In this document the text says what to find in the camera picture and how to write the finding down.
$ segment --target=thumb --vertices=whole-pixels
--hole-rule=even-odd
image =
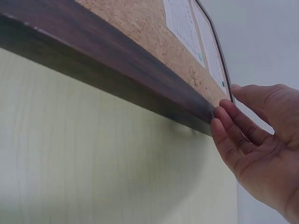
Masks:
[[[247,85],[244,87],[233,84],[232,93],[238,101],[251,110],[257,111],[265,110],[271,96],[285,88],[287,86],[283,84],[273,86]]]

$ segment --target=wall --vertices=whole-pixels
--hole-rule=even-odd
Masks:
[[[0,49],[0,223],[236,224],[212,138]]]
[[[299,89],[299,1],[201,0],[212,17],[233,83],[287,84]],[[272,131],[243,105],[260,126]],[[286,221],[238,186],[239,224]]]

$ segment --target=bulletin board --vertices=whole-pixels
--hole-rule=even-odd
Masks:
[[[213,106],[230,99],[212,24],[196,0],[76,0],[173,70]]]

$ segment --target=finger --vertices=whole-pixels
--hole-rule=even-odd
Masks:
[[[237,166],[241,163],[242,154],[237,150],[231,139],[228,137],[219,119],[213,119],[211,121],[211,131],[221,158],[228,168],[236,175]]]
[[[266,122],[268,125],[271,126],[269,119],[265,113],[264,110],[261,109],[251,109],[260,119],[262,119],[264,122]]]
[[[224,108],[232,121],[240,128],[245,137],[253,144],[260,146],[266,138],[270,137],[267,131],[261,129],[250,118],[242,113],[231,101],[224,99],[219,105]]]
[[[254,150],[255,146],[244,137],[238,126],[232,121],[225,109],[222,107],[217,107],[214,110],[214,116],[221,121],[229,138],[243,154],[246,155]]]
[[[237,100],[251,110],[265,110],[265,106],[271,96],[285,88],[287,86],[282,84],[273,86],[248,85],[244,87],[233,84],[232,93]]]

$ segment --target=white wall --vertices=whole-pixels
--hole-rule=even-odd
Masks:
[[[240,85],[299,89],[298,0],[201,0],[216,26],[230,77]],[[243,105],[238,106],[271,131]],[[238,186],[239,224],[287,223]]]

